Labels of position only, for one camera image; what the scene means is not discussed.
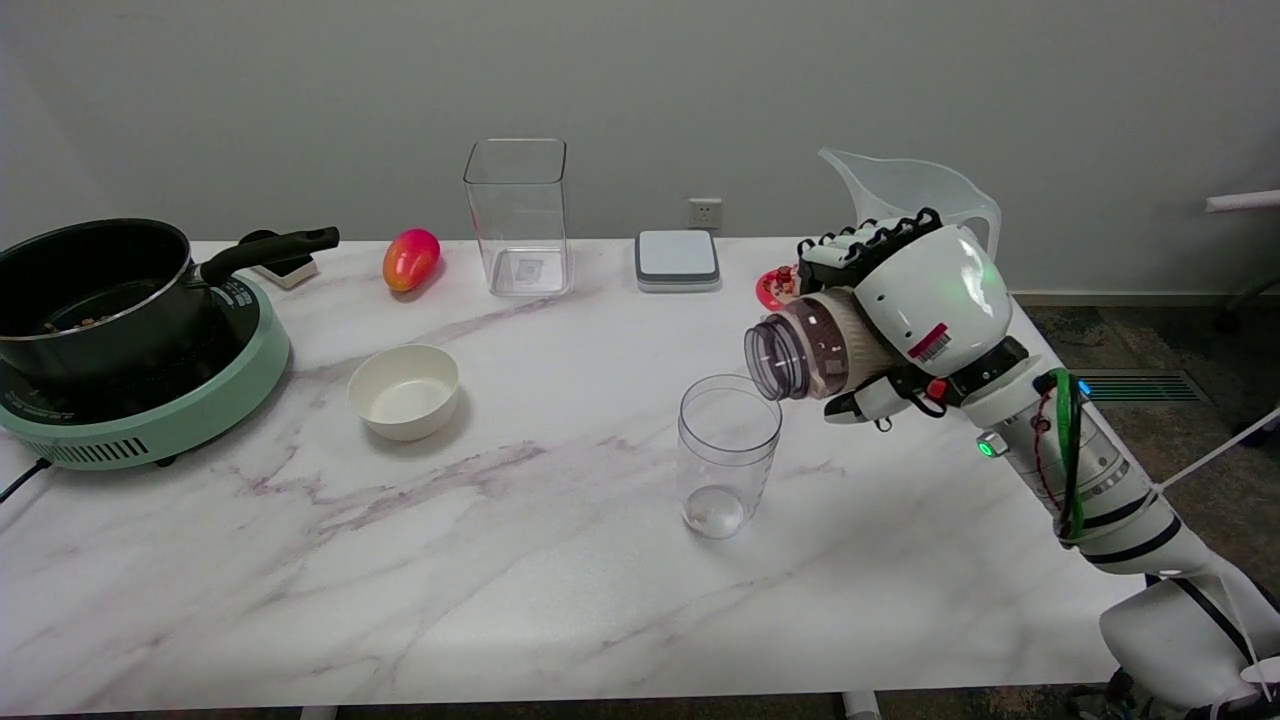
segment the red wire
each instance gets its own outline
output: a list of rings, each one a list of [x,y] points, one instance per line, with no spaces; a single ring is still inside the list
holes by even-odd
[[[1044,477],[1044,468],[1041,466],[1041,459],[1039,459],[1039,437],[1041,437],[1041,434],[1043,434],[1043,430],[1041,430],[1041,427],[1042,427],[1042,421],[1044,420],[1044,404],[1046,402],[1048,402],[1048,393],[1047,392],[1041,396],[1039,407],[1036,409],[1036,418],[1033,419],[1033,421],[1036,423],[1036,442],[1032,443],[1032,446],[1036,450],[1036,473],[1041,477],[1041,487],[1044,488],[1044,495],[1048,496],[1050,501],[1053,503],[1053,507],[1056,507],[1057,511],[1061,512],[1062,511],[1062,503],[1059,502],[1056,497],[1053,497],[1053,491],[1048,489],[1048,478]]]

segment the white bowl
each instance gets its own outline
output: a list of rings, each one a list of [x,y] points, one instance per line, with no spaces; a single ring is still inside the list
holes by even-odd
[[[347,382],[347,401],[375,433],[399,441],[444,427],[458,405],[458,364],[430,345],[401,345],[365,360]]]

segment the clear plastic container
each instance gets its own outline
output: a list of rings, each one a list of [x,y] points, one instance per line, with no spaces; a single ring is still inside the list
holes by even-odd
[[[920,208],[933,208],[948,225],[977,218],[987,224],[983,250],[992,259],[1000,245],[1000,205],[978,186],[946,165],[928,160],[868,158],[832,147],[818,155],[836,168],[854,196],[858,222],[914,218]],[[982,237],[979,229],[974,231]]]
[[[755,515],[782,407],[760,397],[751,378],[712,375],[680,400],[676,492],[685,524],[712,539],[733,537]]]
[[[489,138],[471,149],[463,182],[489,292],[568,292],[563,179],[562,140]]]

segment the plastic pitcher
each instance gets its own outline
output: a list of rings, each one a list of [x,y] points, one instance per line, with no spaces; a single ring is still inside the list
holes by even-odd
[[[818,155],[845,179],[859,223],[870,218],[915,217],[920,208],[933,208],[946,224],[982,218],[987,222],[987,255],[996,258],[1000,205],[969,178],[927,160],[881,160],[831,147],[823,147]]]

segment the green induction cooker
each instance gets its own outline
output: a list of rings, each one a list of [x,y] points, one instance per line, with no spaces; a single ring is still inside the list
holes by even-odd
[[[60,468],[111,470],[175,456],[230,429],[284,374],[289,337],[262,288],[211,288],[201,340],[165,366],[102,387],[33,387],[0,363],[0,427]]]

